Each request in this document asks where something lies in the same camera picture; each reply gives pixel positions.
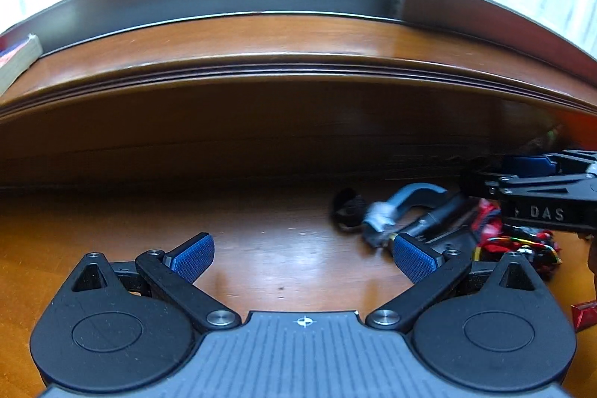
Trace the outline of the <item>red cardboard shoe box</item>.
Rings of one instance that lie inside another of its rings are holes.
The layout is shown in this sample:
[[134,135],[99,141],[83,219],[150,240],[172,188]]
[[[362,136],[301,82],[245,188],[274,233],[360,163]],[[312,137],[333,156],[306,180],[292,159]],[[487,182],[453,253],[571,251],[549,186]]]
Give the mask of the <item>red cardboard shoe box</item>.
[[580,150],[596,150],[596,116],[576,111],[557,110],[560,137],[570,146]]

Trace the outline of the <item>window frame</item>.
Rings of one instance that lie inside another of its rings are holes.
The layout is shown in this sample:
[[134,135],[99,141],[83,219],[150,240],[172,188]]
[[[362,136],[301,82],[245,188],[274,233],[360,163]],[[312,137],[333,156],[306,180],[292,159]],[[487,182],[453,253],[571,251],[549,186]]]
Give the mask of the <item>window frame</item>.
[[526,54],[586,82],[596,81],[595,57],[488,0],[63,0],[9,27],[1,43],[16,43],[31,29],[53,53],[146,26],[259,13],[385,19],[459,33]]

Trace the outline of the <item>black pen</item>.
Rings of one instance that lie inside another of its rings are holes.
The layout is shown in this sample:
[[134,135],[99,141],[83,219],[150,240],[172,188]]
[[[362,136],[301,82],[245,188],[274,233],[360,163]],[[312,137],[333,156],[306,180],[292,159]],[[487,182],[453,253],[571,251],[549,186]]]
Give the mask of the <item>black pen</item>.
[[394,238],[394,244],[399,237],[411,237],[418,241],[440,234],[450,224],[454,223],[463,213],[468,211],[469,197],[455,194],[443,201],[439,206],[427,211],[414,222],[402,228]]

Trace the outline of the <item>blue grey clamp tool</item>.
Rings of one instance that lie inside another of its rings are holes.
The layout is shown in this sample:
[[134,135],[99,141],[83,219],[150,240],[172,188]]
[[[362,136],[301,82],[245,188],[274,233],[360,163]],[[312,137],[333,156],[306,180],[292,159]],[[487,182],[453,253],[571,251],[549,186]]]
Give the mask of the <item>blue grey clamp tool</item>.
[[435,209],[448,196],[445,188],[429,183],[405,185],[387,201],[374,202],[362,220],[362,238],[373,248],[385,247],[400,220],[413,208]]

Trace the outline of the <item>book on sill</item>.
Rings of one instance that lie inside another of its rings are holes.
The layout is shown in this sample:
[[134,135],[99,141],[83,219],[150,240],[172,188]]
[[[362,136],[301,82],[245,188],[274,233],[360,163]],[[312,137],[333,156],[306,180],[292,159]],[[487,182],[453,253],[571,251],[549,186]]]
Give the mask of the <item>book on sill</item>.
[[10,46],[1,53],[0,95],[3,96],[13,83],[43,54],[40,39],[29,34],[25,40]]

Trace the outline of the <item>red foil candy wrapper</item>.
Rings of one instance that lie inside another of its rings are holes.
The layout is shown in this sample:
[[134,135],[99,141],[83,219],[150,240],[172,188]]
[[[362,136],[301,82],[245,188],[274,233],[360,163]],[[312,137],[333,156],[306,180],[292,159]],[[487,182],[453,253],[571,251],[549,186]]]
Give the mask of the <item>red foil candy wrapper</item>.
[[597,300],[571,306],[574,330],[580,332],[597,324]]

